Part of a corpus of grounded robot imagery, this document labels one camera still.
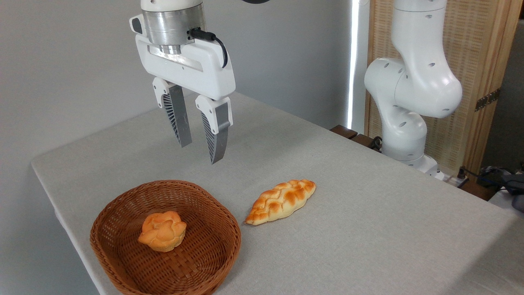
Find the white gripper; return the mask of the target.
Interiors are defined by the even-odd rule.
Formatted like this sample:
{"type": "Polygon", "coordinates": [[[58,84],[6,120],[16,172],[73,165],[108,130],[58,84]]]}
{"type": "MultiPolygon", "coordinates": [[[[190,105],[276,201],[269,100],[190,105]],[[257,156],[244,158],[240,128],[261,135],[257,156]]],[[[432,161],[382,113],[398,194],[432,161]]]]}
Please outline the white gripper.
{"type": "Polygon", "coordinates": [[[141,14],[130,19],[130,27],[144,69],[155,76],[152,86],[157,105],[165,109],[181,147],[192,142],[183,87],[200,94],[195,104],[201,112],[211,163],[223,159],[228,129],[233,125],[227,96],[236,90],[236,83],[231,61],[223,67],[221,45],[196,39],[181,45],[180,54],[169,54],[150,43],[141,14]]]}

